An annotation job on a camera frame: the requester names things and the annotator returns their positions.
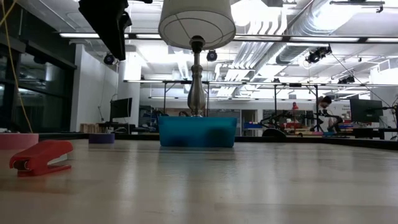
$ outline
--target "purple object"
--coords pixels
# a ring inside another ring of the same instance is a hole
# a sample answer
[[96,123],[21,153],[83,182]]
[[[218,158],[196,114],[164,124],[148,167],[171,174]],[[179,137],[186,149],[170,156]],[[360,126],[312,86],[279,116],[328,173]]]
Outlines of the purple object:
[[88,144],[114,144],[114,134],[90,134]]

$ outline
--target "table lamp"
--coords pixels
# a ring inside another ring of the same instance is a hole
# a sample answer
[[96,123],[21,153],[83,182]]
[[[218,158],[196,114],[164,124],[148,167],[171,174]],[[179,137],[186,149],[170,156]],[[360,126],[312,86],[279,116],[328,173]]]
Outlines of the table lamp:
[[159,34],[166,44],[192,49],[192,85],[188,107],[201,116],[206,105],[201,83],[200,52],[225,46],[234,39],[236,27],[229,0],[167,0],[163,3]]

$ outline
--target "person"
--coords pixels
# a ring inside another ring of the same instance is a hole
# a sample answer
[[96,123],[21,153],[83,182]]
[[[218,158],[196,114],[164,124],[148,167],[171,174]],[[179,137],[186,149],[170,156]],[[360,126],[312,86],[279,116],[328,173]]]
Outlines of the person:
[[[318,111],[317,111],[317,104],[313,106],[313,112],[314,113],[319,113],[319,111],[326,110],[329,106],[331,105],[331,98],[330,96],[321,96],[318,98]],[[335,122],[333,118],[326,118],[324,116],[319,116],[319,119],[323,121],[323,123],[320,125],[319,131],[323,132],[328,132],[331,129],[333,129],[333,126],[335,125]]]

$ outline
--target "red object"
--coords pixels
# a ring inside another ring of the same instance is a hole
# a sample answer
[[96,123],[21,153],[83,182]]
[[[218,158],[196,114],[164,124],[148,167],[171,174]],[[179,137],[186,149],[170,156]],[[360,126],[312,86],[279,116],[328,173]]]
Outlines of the red object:
[[302,128],[302,125],[300,123],[289,122],[286,124],[285,128]]
[[32,177],[70,169],[70,165],[56,166],[48,163],[72,150],[73,146],[68,141],[42,141],[15,154],[10,159],[10,168],[18,170],[18,177]]
[[0,150],[22,150],[36,145],[39,134],[2,133]]
[[299,109],[299,107],[297,106],[296,102],[293,102],[292,110],[294,111],[294,110],[298,110],[298,109]]

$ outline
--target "yellow cable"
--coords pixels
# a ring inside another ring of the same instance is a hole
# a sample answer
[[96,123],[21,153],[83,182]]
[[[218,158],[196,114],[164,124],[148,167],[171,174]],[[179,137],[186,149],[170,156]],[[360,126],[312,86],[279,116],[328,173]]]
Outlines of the yellow cable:
[[[16,2],[16,1],[14,1],[14,3],[12,4],[12,6],[10,7],[10,10],[8,10],[7,13],[9,13],[9,12],[11,11],[11,9],[12,9],[12,7],[14,6],[15,2]],[[30,125],[29,119],[28,119],[28,117],[27,117],[27,115],[26,115],[26,111],[25,111],[25,107],[24,107],[24,102],[22,101],[22,96],[21,96],[21,94],[19,93],[17,73],[16,73],[16,71],[15,71],[14,61],[13,61],[13,59],[12,59],[11,44],[10,44],[10,36],[9,36],[9,34],[8,34],[8,26],[7,26],[7,19],[6,19],[6,17],[8,16],[8,14],[6,14],[6,10],[5,10],[5,8],[4,8],[4,5],[3,5],[3,7],[2,7],[2,13],[4,14],[4,24],[6,25],[6,37],[7,37],[8,51],[9,51],[9,53],[10,53],[11,67],[12,67],[12,73],[14,74],[15,86],[16,86],[16,88],[17,88],[17,92],[18,92],[18,95],[19,95],[19,100],[21,101],[22,110],[23,110],[23,112],[24,112],[24,115],[25,115],[27,124],[29,125],[30,132],[33,133],[32,126]]]
[[16,5],[16,3],[17,3],[17,0],[14,0],[14,2],[13,2],[12,5],[11,5],[11,7],[8,9],[8,11],[7,11],[7,13],[6,13],[6,10],[5,10],[5,8],[4,8],[5,5],[4,5],[4,1],[3,1],[3,3],[2,3],[2,8],[3,8],[2,13],[4,14],[4,17],[3,17],[3,18],[1,19],[1,21],[0,21],[0,27],[2,26],[3,22],[6,21],[8,15],[9,15],[10,12],[12,11],[12,9],[13,9],[14,6]]

